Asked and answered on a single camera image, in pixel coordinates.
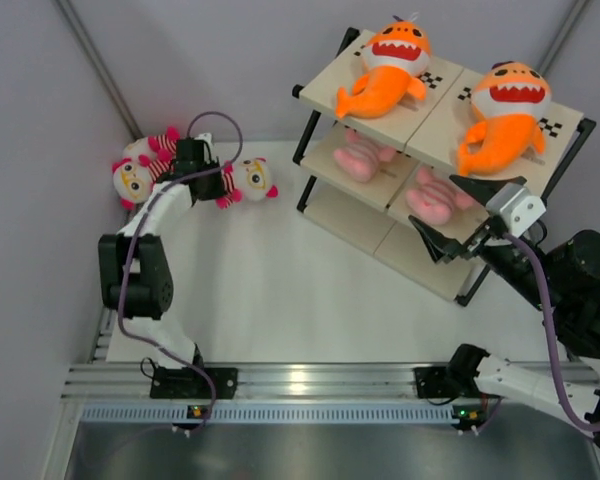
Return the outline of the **white plush glasses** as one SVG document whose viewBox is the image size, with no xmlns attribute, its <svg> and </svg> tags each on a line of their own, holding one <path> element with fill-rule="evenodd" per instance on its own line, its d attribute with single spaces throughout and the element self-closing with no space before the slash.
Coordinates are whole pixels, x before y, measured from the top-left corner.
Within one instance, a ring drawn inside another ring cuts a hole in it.
<svg viewBox="0 0 600 480">
<path fill-rule="evenodd" d="M 243 200 L 259 202 L 279 195 L 268 162 L 262 157 L 233 163 L 227 161 L 223 166 L 222 180 L 225 195 L 215 200 L 220 209 L 227 209 Z"/>
<path fill-rule="evenodd" d="M 112 165 L 113 185 L 125 210 L 147 201 L 156 180 L 171 167 L 171 159 L 140 155 L 126 157 Z"/>
</svg>

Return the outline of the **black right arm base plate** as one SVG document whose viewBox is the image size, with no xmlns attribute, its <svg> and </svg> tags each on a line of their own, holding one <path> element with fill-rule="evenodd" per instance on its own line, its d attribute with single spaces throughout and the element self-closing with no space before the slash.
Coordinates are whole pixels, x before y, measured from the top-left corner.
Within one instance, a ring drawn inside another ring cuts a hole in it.
<svg viewBox="0 0 600 480">
<path fill-rule="evenodd" d="M 446 367 L 417 367 L 413 370 L 416 395 L 434 405 L 450 404 L 456 399 L 479 399 L 482 393 L 472 380 L 450 373 Z"/>
</svg>

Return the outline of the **pink striped plush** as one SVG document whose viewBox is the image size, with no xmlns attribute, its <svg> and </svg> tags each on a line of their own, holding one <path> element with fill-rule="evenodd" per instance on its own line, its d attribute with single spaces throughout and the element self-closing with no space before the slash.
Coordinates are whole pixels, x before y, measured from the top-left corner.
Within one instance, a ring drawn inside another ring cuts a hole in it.
<svg viewBox="0 0 600 480">
<path fill-rule="evenodd" d="M 392 161 L 397 151 L 370 137 L 347 128 L 344 133 L 345 144 L 333 152 L 336 164 L 353 180 L 369 182 L 382 163 Z"/>
<path fill-rule="evenodd" d="M 406 190 L 405 202 L 418 218 L 433 226 L 445 225 L 457 210 L 477 205 L 470 195 L 430 167 L 417 170 L 414 184 Z"/>
</svg>

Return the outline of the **orange shark plush front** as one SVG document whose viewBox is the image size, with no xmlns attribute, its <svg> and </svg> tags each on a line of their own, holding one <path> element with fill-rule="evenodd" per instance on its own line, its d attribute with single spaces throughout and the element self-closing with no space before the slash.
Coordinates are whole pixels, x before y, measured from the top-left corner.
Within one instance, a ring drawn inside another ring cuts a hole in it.
<svg viewBox="0 0 600 480">
<path fill-rule="evenodd" d="M 507 169 L 527 150 L 546 150 L 539 125 L 552 101 L 546 79 L 518 61 L 492 66 L 471 91 L 476 122 L 457 148 L 461 176 L 490 176 Z"/>
</svg>

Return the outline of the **orange shark plush back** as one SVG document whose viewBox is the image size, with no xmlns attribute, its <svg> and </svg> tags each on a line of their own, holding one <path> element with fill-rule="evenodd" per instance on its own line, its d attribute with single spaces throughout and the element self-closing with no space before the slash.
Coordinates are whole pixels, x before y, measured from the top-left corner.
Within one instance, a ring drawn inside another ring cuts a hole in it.
<svg viewBox="0 0 600 480">
<path fill-rule="evenodd" d="M 377 31 L 364 45 L 361 59 L 364 73 L 351 88 L 336 93 L 334 113 L 375 119 L 389 113 L 404 98 L 422 102 L 428 87 L 420 76 L 428 69 L 432 49 L 417 16 L 394 21 Z"/>
</svg>

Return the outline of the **orange shark plush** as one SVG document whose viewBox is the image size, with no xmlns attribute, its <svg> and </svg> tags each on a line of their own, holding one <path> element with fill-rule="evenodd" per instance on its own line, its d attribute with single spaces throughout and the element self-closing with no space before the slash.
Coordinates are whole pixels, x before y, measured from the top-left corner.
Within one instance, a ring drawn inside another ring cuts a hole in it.
<svg viewBox="0 0 600 480">
<path fill-rule="evenodd" d="M 539 125 L 552 101 L 546 79 L 518 61 L 492 66 L 471 91 L 476 122 L 457 148 L 461 176 L 490 176 L 507 169 L 527 150 L 546 150 Z"/>
<path fill-rule="evenodd" d="M 428 87 L 420 76 L 428 69 L 432 49 L 417 16 L 394 21 L 377 31 L 364 45 L 361 59 L 364 73 L 351 88 L 336 93 L 334 113 L 375 119 L 389 113 L 404 98 L 422 102 Z"/>
</svg>

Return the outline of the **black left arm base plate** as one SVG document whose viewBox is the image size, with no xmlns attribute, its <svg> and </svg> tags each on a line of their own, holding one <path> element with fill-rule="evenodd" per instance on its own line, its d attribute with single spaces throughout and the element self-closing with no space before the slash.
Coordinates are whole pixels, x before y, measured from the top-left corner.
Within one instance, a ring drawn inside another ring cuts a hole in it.
<svg viewBox="0 0 600 480">
<path fill-rule="evenodd" d="M 236 368 L 209 368 L 205 373 L 215 386 L 216 398 L 233 399 L 238 386 Z M 152 399 L 211 399 L 209 383 L 191 369 L 180 370 L 159 367 L 152 377 L 149 397 Z"/>
</svg>

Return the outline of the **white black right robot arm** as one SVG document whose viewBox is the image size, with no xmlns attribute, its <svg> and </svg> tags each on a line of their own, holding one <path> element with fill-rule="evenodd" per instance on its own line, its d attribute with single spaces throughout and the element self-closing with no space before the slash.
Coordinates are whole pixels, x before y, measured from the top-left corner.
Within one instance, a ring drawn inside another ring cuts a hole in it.
<svg viewBox="0 0 600 480">
<path fill-rule="evenodd" d="M 452 182 L 487 218 L 465 242 L 411 217 L 434 262 L 481 259 L 540 311 L 550 371 L 518 367 L 484 348 L 462 344 L 446 364 L 452 399 L 512 400 L 561 420 L 600 449 L 600 233 L 585 229 L 549 252 L 525 239 L 546 211 L 523 177 Z"/>
</svg>

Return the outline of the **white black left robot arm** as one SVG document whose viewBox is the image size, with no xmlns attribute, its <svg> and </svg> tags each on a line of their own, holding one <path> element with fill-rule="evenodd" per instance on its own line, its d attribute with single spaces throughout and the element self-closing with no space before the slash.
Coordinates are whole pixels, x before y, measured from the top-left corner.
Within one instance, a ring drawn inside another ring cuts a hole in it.
<svg viewBox="0 0 600 480">
<path fill-rule="evenodd" d="M 101 298 L 117 314 L 120 333 L 151 347 L 156 365 L 174 372 L 174 391 L 190 400 L 214 384 L 197 343 L 180 321 L 165 317 L 176 289 L 164 240 L 196 203 L 216 200 L 226 190 L 207 133 L 177 140 L 175 152 L 153 164 L 165 169 L 149 180 L 146 198 L 124 198 L 139 210 L 117 233 L 98 241 Z"/>
</svg>

